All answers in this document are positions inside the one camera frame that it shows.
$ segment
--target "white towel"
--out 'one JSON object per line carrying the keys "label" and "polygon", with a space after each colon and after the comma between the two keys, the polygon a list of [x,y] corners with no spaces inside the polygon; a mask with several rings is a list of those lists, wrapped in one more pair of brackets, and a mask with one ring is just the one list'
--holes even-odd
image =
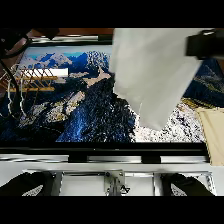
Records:
{"label": "white towel", "polygon": [[185,56],[186,37],[201,28],[115,29],[110,71],[114,92],[140,115],[140,125],[161,130],[200,61]]}

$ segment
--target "towel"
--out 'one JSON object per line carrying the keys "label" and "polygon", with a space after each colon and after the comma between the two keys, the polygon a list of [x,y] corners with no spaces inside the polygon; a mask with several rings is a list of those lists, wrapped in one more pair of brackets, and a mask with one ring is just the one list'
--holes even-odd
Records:
{"label": "towel", "polygon": [[224,165],[224,108],[196,109],[206,138],[210,163]]}
{"label": "towel", "polygon": [[161,130],[201,62],[185,56],[186,37],[201,28],[115,29],[109,70],[114,92],[140,115],[140,125]]}

